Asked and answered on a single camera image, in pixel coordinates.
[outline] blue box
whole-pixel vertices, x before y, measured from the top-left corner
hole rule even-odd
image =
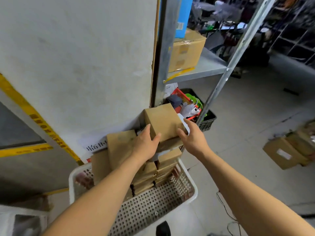
[[[184,38],[191,10],[192,0],[181,0],[175,38]]]

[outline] concrete floor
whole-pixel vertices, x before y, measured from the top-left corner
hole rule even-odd
[[[217,81],[217,77],[208,77],[180,83],[179,87],[192,88],[205,101]],[[303,93],[298,97],[282,91],[288,80],[271,67],[252,68],[241,79],[230,78],[211,106],[217,119],[205,136],[211,149],[249,180],[292,206],[297,213],[314,213],[315,204],[293,204],[314,201],[315,164],[281,170],[262,150],[274,134],[295,129],[315,117],[312,92],[315,79],[303,82],[308,84],[302,86]],[[218,201],[218,188],[207,170],[187,151],[181,159],[189,169],[199,195],[180,212],[165,217],[172,235],[229,235],[226,227],[232,220]],[[67,207],[68,200],[67,192],[50,196],[55,205],[50,222]],[[230,224],[229,229],[239,235],[237,224]],[[155,235],[155,227],[149,227],[139,235]]]

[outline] left hand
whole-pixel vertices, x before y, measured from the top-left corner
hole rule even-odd
[[[159,133],[151,140],[150,126],[148,124],[139,136],[134,139],[134,148],[131,155],[140,160],[141,164],[153,157],[161,138],[161,133]]]

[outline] hand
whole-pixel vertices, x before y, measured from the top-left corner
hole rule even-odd
[[[211,149],[209,148],[207,140],[197,124],[187,120],[186,118],[184,118],[184,121],[190,129],[189,135],[187,136],[180,128],[177,129],[177,134],[183,141],[184,147],[187,151],[200,160],[200,157],[204,156],[206,152],[211,151]]]
[[[141,164],[153,157],[160,142],[161,134],[157,134],[153,140],[150,137],[150,124],[134,139],[132,156],[139,159]]]

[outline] red basket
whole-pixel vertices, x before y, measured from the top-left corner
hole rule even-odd
[[[183,103],[186,102],[188,104],[192,104],[191,99],[188,98],[178,87],[172,92],[171,95],[173,95],[173,94],[175,94],[178,97],[180,97],[183,100]],[[179,106],[179,107],[177,107],[175,109],[176,113],[180,113],[180,111],[181,111],[181,106]],[[196,114],[196,115],[193,115],[193,116],[189,117],[188,120],[191,120],[191,119],[195,118],[196,116],[198,116],[200,114],[200,112],[198,114]]]

